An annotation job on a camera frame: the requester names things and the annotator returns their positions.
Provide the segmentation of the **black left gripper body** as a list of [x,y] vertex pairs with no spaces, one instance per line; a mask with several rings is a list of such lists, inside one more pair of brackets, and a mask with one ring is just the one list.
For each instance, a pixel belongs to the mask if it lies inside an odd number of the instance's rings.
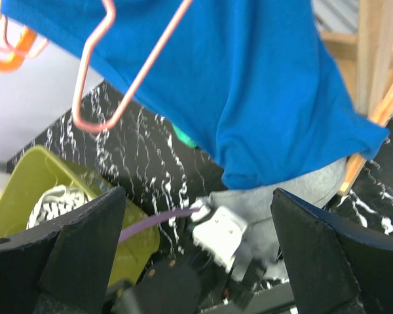
[[248,307],[266,270],[260,261],[233,265],[222,288],[223,300],[236,307]]

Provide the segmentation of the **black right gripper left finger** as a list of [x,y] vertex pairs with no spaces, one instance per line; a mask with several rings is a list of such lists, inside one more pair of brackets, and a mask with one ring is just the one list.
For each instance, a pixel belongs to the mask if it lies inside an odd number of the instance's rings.
[[0,238],[0,313],[33,313],[40,296],[100,313],[117,250],[125,191]]

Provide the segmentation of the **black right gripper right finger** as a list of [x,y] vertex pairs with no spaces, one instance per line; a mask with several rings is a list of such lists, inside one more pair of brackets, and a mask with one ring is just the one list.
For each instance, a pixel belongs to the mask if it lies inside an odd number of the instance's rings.
[[299,206],[279,241],[299,313],[393,313],[393,236],[315,206]]

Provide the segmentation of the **black white striped tank top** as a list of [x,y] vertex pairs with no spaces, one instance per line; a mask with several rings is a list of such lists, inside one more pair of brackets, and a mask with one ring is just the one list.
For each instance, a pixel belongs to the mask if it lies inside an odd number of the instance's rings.
[[26,229],[33,228],[64,215],[90,201],[90,197],[75,186],[58,185],[43,193],[33,207]]

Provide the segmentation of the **grey tank top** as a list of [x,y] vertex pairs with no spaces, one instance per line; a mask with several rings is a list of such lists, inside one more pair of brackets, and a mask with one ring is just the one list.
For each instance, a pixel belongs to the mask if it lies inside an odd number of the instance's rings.
[[205,198],[214,209],[224,206],[248,223],[242,243],[244,254],[254,257],[266,267],[266,279],[287,279],[284,260],[279,259],[279,241],[286,243],[300,236],[293,227],[300,216],[299,206],[322,208],[336,195],[345,180],[346,158],[341,158],[319,170],[285,182],[249,190],[212,192]]

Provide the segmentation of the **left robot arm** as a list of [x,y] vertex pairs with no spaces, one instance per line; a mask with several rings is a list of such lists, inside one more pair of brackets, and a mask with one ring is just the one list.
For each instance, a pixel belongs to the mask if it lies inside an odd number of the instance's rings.
[[233,266],[227,273],[214,258],[199,252],[194,257],[156,263],[133,285],[127,280],[111,285],[103,313],[196,313],[208,296],[231,301],[246,309],[266,268],[256,259]]

